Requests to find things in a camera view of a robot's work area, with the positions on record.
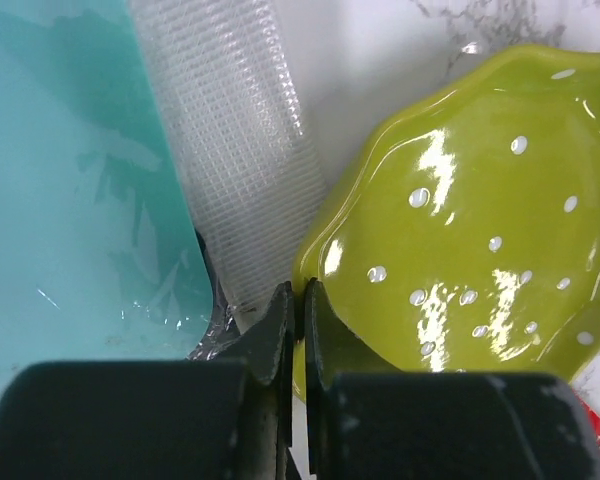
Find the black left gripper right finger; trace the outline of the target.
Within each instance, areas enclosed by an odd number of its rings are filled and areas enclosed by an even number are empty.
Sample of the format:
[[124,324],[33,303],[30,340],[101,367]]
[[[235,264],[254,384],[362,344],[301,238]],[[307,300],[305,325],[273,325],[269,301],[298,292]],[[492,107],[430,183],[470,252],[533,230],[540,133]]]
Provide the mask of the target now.
[[573,390],[538,373],[402,372],[304,293],[310,471],[319,479],[600,479]]

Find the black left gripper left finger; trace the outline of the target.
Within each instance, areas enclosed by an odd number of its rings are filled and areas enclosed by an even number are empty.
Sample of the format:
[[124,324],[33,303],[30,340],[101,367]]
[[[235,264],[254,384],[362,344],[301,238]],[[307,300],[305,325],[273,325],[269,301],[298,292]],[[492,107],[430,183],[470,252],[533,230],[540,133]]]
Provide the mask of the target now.
[[294,296],[210,360],[47,362],[0,399],[0,479],[288,479]]

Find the green polka dot plate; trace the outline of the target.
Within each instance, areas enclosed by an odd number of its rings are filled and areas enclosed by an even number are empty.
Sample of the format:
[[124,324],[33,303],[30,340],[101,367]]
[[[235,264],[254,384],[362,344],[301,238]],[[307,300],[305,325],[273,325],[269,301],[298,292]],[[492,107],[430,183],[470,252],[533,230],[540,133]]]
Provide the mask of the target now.
[[600,352],[600,53],[520,45],[386,119],[292,285],[403,371],[547,372]]

